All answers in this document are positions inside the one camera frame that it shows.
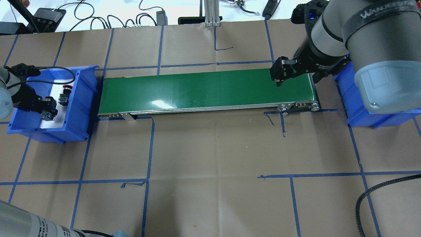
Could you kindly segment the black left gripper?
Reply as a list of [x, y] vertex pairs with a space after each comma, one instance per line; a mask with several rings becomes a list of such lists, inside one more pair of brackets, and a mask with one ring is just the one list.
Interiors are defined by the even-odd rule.
[[46, 109], [41, 108], [42, 96], [36, 94], [35, 90], [27, 85], [21, 84], [17, 92], [12, 96], [13, 107], [23, 110], [40, 113], [41, 120], [53, 121], [58, 114], [57, 101], [52, 96], [46, 96], [44, 103]]

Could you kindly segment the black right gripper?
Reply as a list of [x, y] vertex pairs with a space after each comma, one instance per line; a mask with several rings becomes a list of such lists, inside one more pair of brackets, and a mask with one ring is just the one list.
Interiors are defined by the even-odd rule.
[[329, 75], [338, 75], [349, 64], [349, 56], [328, 56], [313, 44], [310, 37], [306, 37], [297, 49], [293, 59], [281, 56], [270, 68], [271, 80], [281, 87], [284, 81], [295, 78], [298, 73], [313, 73], [314, 84]]

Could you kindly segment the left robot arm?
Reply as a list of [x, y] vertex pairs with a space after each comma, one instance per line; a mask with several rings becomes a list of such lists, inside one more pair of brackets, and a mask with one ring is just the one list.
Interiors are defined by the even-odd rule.
[[42, 120], [55, 119], [58, 114], [57, 101], [51, 96], [39, 96], [27, 81], [27, 77], [39, 75], [39, 69], [25, 64], [1, 68], [1, 119], [8, 117], [14, 108], [41, 114]]

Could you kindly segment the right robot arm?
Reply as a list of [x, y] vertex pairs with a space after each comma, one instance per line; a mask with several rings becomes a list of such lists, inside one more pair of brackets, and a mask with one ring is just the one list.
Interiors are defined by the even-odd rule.
[[314, 83], [350, 61], [364, 107], [375, 114], [419, 109], [420, 8], [415, 0], [311, 0], [293, 10], [306, 37], [294, 57], [279, 57], [272, 81], [312, 73]]

